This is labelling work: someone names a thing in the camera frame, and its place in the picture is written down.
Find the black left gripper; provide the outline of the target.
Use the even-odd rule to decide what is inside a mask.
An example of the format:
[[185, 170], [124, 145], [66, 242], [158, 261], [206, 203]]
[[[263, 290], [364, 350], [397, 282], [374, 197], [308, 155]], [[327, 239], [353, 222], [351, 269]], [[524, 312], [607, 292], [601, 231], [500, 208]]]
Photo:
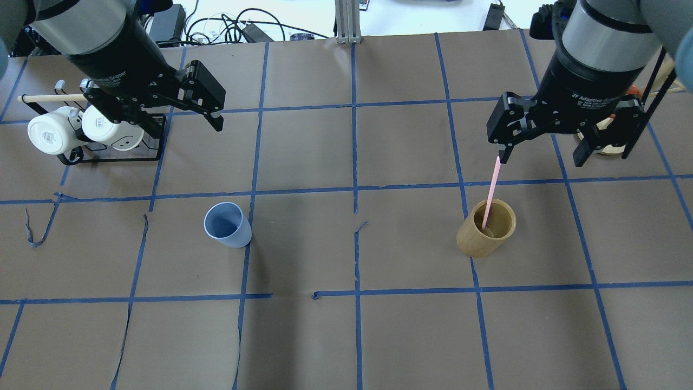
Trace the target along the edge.
[[99, 87], [100, 92], [87, 92], [87, 98], [111, 121], [141, 124], [141, 106], [175, 101], [176, 108], [201, 114], [216, 132], [223, 130], [225, 88], [200, 60], [174, 69], [133, 15], [126, 16], [121, 31], [103, 47], [66, 57]]

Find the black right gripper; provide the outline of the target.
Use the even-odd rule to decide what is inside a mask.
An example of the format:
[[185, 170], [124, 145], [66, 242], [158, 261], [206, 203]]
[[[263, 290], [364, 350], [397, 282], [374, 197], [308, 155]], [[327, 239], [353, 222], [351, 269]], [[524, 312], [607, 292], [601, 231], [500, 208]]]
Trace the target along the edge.
[[[501, 164], [508, 163], [513, 148], [542, 134], [583, 136], [573, 151], [575, 166], [583, 166], [592, 153], [607, 146], [625, 147], [629, 153], [638, 141], [644, 108], [627, 89], [644, 65], [628, 71], [606, 71], [582, 64], [556, 40], [556, 49], [534, 99], [503, 92], [487, 121], [487, 139], [498, 146]], [[599, 130], [596, 123], [612, 114], [613, 121]]]

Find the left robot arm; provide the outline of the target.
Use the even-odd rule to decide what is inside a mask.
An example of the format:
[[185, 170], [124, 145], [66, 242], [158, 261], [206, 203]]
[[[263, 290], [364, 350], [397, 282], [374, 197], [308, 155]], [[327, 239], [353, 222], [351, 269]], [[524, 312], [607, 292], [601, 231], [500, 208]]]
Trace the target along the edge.
[[201, 114], [222, 131], [226, 92], [199, 60], [177, 70], [139, 20], [139, 1], [3, 1], [2, 70], [26, 25], [92, 82], [84, 97], [109, 122], [126, 122], [155, 137], [149, 108]]

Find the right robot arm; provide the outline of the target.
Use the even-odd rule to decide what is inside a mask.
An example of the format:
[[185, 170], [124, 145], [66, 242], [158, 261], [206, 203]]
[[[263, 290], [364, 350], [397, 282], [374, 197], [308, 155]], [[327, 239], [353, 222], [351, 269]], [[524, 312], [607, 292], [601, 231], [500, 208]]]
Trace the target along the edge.
[[644, 109], [644, 97], [629, 92], [657, 49], [675, 64], [663, 87], [678, 80], [691, 90], [690, 1], [558, 1], [535, 14], [531, 35], [556, 49], [535, 96], [504, 92], [488, 119], [502, 164], [515, 146], [545, 134], [582, 135], [575, 166], [608, 146], [628, 158], [663, 99]]

